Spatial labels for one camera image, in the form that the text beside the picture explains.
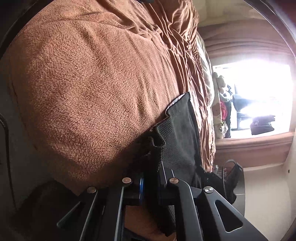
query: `blanket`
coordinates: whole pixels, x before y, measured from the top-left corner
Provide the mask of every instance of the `blanket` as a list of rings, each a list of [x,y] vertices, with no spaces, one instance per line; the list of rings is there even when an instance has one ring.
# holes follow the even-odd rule
[[[55,180],[79,194],[122,179],[144,154],[141,134],[187,91],[210,171],[215,144],[197,24],[190,0],[55,0],[29,21],[0,68]]]

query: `black cable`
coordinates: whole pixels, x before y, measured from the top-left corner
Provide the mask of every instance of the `black cable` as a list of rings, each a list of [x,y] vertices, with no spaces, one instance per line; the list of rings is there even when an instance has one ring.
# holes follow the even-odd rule
[[[224,168],[225,168],[225,164],[228,163],[228,162],[233,162],[235,165],[237,164],[235,162],[235,160],[233,159],[230,159],[228,161],[226,161],[223,165],[223,169],[222,169],[222,181],[223,181],[223,188],[224,188],[224,194],[225,194],[225,199],[227,200],[227,195],[226,195],[226,189],[225,189],[225,182],[224,182]]]
[[[13,202],[13,206],[14,206],[15,211],[16,211],[17,210],[17,206],[15,204],[15,193],[13,191],[13,185],[12,185],[12,179],[11,179],[11,169],[10,169],[10,159],[9,159],[9,133],[8,133],[8,125],[6,123],[6,120],[4,119],[4,117],[1,114],[0,114],[0,123],[3,126],[3,129],[4,129],[7,173],[8,173],[8,179],[9,179],[9,185],[10,185],[12,202]]]

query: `black metal frame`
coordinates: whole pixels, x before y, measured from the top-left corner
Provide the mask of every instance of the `black metal frame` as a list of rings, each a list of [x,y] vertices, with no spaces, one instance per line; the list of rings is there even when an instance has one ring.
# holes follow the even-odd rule
[[[141,205],[143,177],[132,178],[94,193],[84,191],[58,221],[65,240],[121,241],[126,205]],[[190,187],[161,165],[158,173],[159,205],[174,205],[178,241],[266,241],[267,239],[211,187]]]

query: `black strap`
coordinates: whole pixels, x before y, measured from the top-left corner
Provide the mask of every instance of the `black strap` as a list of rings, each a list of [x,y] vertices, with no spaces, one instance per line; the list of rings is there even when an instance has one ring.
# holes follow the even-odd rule
[[[10,168],[10,158],[9,158],[9,132],[8,132],[7,123],[6,123],[4,117],[1,114],[0,114],[0,123],[3,126],[3,129],[4,129],[7,173],[8,173],[8,179],[9,179],[12,202],[13,202],[13,206],[14,206],[14,208],[16,210],[17,207],[16,207],[16,204],[15,204],[15,193],[13,191],[12,178],[11,178],[11,168]]]

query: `bright window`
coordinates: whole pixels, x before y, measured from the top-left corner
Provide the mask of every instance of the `bright window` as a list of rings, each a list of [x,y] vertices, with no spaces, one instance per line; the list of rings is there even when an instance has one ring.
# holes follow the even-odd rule
[[[217,65],[213,70],[224,76],[226,84],[233,94],[254,101],[240,113],[250,116],[241,119],[237,130],[237,112],[232,104],[231,137],[249,138],[263,135],[274,135],[289,131],[292,111],[292,80],[290,66],[264,60],[247,60],[231,64]],[[253,117],[275,115],[271,122],[275,129],[260,135],[251,135],[250,124]]]

